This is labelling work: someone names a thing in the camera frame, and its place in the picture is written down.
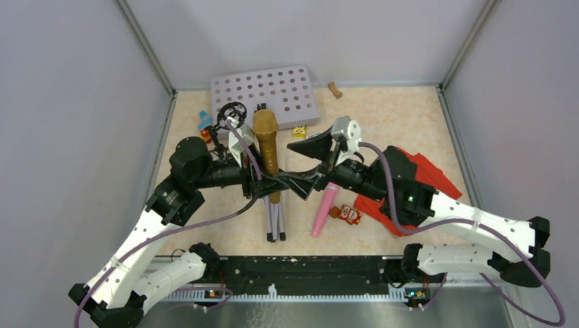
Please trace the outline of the red sheet music page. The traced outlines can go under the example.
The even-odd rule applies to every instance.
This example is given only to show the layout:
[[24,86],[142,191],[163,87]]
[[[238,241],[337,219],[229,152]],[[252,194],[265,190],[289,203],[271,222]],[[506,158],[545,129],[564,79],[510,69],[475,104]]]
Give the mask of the red sheet music page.
[[431,185],[455,200],[462,197],[462,192],[427,157],[420,153],[406,155],[417,166],[415,174],[417,181]]
[[384,204],[384,200],[375,201],[371,198],[358,195],[354,201],[354,207],[360,210],[362,213],[370,216],[376,221],[380,222],[392,235],[403,236],[402,234],[390,220],[389,216],[384,215],[380,209]]

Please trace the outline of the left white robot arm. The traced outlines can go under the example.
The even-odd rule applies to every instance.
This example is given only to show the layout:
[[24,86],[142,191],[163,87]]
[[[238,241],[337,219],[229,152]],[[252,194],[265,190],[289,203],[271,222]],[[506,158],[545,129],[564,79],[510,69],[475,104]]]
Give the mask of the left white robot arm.
[[231,155],[216,160],[203,139],[180,141],[169,160],[170,174],[155,188],[126,240],[99,273],[70,289],[78,313],[88,314],[98,327],[136,327],[152,307],[183,285],[215,280],[218,255],[205,243],[147,273],[167,238],[192,228],[189,220],[205,201],[203,189],[239,185],[251,203],[287,189],[305,195],[297,175],[267,173],[254,147],[245,154],[248,163]]

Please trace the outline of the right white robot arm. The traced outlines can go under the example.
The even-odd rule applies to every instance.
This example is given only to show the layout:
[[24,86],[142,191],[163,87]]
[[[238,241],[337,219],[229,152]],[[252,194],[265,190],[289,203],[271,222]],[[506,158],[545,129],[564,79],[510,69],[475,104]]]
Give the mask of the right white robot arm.
[[380,200],[381,212],[403,234],[439,228],[470,242],[469,246],[411,244],[400,263],[402,276],[417,282],[425,275],[480,273],[496,275],[522,287],[542,286],[550,273],[545,244],[550,222],[543,217],[515,220],[467,205],[415,178],[416,166],[364,142],[359,127],[333,128],[288,148],[316,159],[313,188],[334,183],[361,196]]

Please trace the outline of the gold microphone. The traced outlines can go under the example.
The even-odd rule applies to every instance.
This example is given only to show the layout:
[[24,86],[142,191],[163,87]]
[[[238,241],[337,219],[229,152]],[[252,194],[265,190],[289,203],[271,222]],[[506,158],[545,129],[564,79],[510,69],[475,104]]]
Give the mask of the gold microphone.
[[253,116],[253,132],[258,140],[263,166],[268,174],[277,174],[277,132],[279,126],[275,114],[270,109],[260,109]]

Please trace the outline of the pink microphone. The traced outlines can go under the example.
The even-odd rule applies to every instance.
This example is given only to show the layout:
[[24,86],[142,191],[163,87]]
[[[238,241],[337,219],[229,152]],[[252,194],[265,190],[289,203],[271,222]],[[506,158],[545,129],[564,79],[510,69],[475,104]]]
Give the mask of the pink microphone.
[[322,228],[324,227],[327,216],[329,215],[330,209],[332,208],[333,202],[335,200],[336,194],[340,190],[340,186],[337,184],[330,182],[326,186],[322,201],[320,202],[320,206],[317,210],[314,222],[313,222],[313,229],[311,235],[313,237],[318,237]]

